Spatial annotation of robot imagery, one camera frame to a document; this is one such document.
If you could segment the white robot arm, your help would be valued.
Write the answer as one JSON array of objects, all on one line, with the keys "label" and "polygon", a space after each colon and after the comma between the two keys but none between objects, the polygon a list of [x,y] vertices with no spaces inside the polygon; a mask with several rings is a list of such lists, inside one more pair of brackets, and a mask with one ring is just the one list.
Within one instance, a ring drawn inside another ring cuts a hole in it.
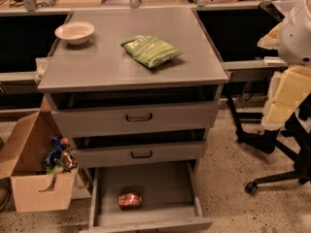
[{"label": "white robot arm", "polygon": [[258,46],[278,49],[289,64],[270,81],[261,125],[276,131],[311,93],[311,0],[297,0],[282,22],[261,38]]}]

